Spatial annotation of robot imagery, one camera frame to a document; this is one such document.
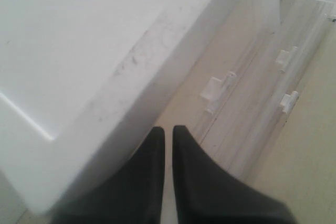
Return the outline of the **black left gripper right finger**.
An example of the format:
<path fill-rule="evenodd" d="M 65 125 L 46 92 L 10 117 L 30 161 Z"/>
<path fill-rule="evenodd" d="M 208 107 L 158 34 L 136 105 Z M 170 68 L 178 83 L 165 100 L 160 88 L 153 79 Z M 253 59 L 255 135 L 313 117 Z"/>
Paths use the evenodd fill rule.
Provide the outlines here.
<path fill-rule="evenodd" d="M 173 128 L 173 183 L 179 223 L 295 223 L 288 207 L 217 165 L 186 126 Z"/>

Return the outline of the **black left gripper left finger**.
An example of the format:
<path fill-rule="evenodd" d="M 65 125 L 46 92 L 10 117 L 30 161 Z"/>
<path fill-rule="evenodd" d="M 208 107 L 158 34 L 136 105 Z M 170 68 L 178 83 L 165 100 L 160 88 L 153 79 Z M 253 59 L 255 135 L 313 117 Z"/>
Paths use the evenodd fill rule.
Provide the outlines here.
<path fill-rule="evenodd" d="M 160 223 L 164 176 L 165 133 L 153 127 L 117 173 L 68 204 L 52 223 Z"/>

